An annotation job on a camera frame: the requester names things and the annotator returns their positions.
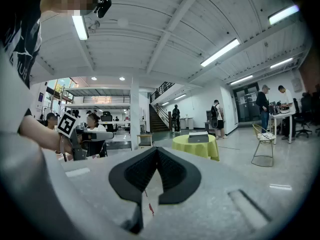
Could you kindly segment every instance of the white ceiling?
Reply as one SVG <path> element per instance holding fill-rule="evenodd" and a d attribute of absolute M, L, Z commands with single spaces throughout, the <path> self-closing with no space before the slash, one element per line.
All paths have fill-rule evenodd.
<path fill-rule="evenodd" d="M 249 74 L 267 74 L 269 64 L 292 55 L 298 67 L 309 46 L 302 17 L 297 13 L 275 26 L 268 22 L 269 15 L 292 4 L 291 0 L 112 0 L 104 18 L 86 16 L 87 27 L 100 22 L 87 41 L 79 41 L 69 16 L 48 12 L 41 17 L 42 45 L 31 81 L 83 77 L 88 85 L 129 85 L 131 76 L 138 74 L 141 87 L 156 88 L 164 81 L 195 87 L 216 78 L 229 83 Z M 118 26 L 120 18 L 129 20 L 128 27 Z M 240 46 L 233 56 L 230 52 L 206 68 L 200 66 L 234 38 Z M 125 83 L 119 81 L 121 76 Z"/>

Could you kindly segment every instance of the floor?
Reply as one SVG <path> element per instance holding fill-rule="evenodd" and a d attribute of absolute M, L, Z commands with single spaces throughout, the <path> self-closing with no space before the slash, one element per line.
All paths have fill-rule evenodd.
<path fill-rule="evenodd" d="M 304 197 L 311 186 L 311 180 L 318 171 L 319 137 L 315 134 L 315 126 L 311 126 L 313 134 L 306 138 L 299 136 L 289 144 L 287 140 L 277 137 L 277 144 L 273 145 L 273 167 L 260 167 L 251 164 L 258 145 L 257 137 L 251 127 L 238 128 L 228 139 L 217 140 L 219 162 L 247 177 L 253 184 L 258 184 L 282 204 L 285 209 L 297 206 L 297 202 Z M 152 135 L 157 147 L 172 146 L 172 139 L 178 135 L 189 134 L 189 130 L 181 133 L 156 132 Z M 127 150 L 110 150 L 110 155 L 116 155 Z M 261 144 L 257 155 L 271 155 L 271 146 Z M 162 181 L 159 173 L 155 173 L 145 192 L 142 194 L 142 212 L 144 224 L 157 213 L 158 196 L 162 193 Z"/>

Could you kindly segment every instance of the round table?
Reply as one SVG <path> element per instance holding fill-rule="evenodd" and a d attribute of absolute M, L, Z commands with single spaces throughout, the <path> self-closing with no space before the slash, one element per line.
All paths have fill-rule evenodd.
<path fill-rule="evenodd" d="M 202 143 L 188 143 L 188 138 L 189 135 L 175 137 L 172 140 L 172 149 L 219 161 L 219 151 L 215 136 L 209 135 L 209 142 Z"/>

